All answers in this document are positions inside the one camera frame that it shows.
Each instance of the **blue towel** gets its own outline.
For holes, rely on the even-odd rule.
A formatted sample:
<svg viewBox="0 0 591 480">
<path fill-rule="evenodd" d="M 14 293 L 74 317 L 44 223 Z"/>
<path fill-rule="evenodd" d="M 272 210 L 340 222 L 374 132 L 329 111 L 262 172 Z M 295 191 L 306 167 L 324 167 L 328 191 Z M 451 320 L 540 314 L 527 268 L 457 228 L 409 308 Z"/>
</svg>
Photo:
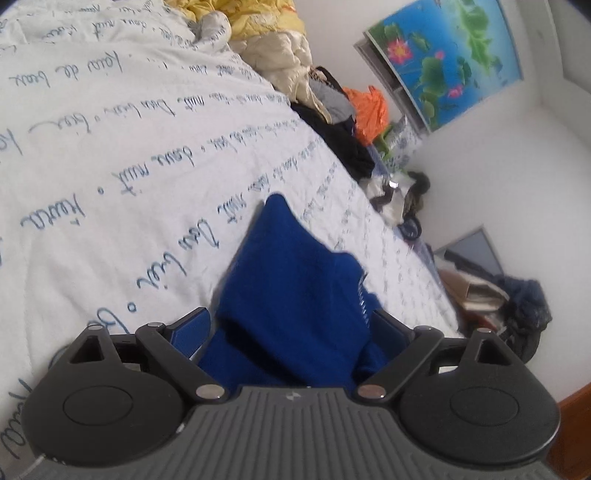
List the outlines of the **blue towel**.
<svg viewBox="0 0 591 480">
<path fill-rule="evenodd" d="M 363 269 L 329 251 L 271 195 L 228 275 L 220 328 L 199 366 L 224 387 L 286 385 L 353 390 L 387 362 L 371 342 L 380 308 Z"/>
</svg>

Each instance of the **wooden bed frame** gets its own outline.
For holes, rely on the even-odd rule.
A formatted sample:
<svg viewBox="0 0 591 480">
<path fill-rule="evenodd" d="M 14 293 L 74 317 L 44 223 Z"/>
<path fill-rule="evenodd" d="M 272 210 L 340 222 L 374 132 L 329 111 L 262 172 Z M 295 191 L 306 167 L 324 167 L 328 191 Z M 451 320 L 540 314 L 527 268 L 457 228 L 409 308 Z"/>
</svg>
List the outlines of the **wooden bed frame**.
<svg viewBox="0 0 591 480">
<path fill-rule="evenodd" d="M 548 463 L 567 480 L 591 476 L 591 384 L 560 403 L 562 416 Z"/>
</svg>

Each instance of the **lotus painting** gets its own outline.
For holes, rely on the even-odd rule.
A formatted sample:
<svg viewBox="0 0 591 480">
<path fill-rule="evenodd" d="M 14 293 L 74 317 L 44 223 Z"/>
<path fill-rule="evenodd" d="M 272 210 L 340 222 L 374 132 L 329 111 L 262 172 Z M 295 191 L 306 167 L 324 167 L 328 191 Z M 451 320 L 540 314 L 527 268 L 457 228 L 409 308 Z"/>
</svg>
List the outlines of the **lotus painting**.
<svg viewBox="0 0 591 480">
<path fill-rule="evenodd" d="M 418 0 L 366 34 L 430 131 L 522 78 L 498 0 Z"/>
</svg>

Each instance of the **orange plastic bag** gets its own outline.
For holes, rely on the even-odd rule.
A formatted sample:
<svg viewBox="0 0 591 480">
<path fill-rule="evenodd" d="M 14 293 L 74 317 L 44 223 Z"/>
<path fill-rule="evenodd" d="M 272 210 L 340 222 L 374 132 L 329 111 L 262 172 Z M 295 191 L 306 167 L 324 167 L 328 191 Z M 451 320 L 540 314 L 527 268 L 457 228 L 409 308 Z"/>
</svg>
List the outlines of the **orange plastic bag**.
<svg viewBox="0 0 591 480">
<path fill-rule="evenodd" d="M 374 139 L 388 126 L 388 104 L 382 92 L 369 86 L 369 93 L 350 88 L 343 88 L 349 101 L 357 110 L 357 139 L 364 147 L 371 145 Z"/>
</svg>

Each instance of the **white wall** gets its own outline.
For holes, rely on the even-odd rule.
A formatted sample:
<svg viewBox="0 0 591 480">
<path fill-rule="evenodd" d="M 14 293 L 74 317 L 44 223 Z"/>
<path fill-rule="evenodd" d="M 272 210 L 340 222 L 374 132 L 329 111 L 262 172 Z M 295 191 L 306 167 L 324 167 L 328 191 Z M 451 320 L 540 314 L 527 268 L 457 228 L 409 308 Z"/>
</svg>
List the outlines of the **white wall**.
<svg viewBox="0 0 591 480">
<path fill-rule="evenodd" d="M 544 104 L 591 147 L 591 94 L 584 89 L 591 84 L 591 25 L 567 0 L 519 0 L 519 7 Z"/>
<path fill-rule="evenodd" d="M 344 86 L 367 90 L 368 85 L 381 87 L 378 78 L 355 50 L 363 32 L 413 0 L 294 0 L 298 14 L 306 23 L 306 31 L 316 65 L 326 67 Z M 530 45 L 516 0 L 501 0 L 517 46 L 519 59 L 527 79 L 501 93 L 496 106 L 481 109 L 473 115 L 481 130 L 502 124 L 523 113 L 540 101 Z M 388 97 L 391 117 L 399 113 Z"/>
<path fill-rule="evenodd" d="M 459 154 L 448 142 L 433 135 L 414 163 L 432 180 L 424 237 L 484 225 L 505 272 L 540 281 L 554 321 L 529 366 L 562 400 L 591 382 L 591 151 L 543 108 Z"/>
</svg>

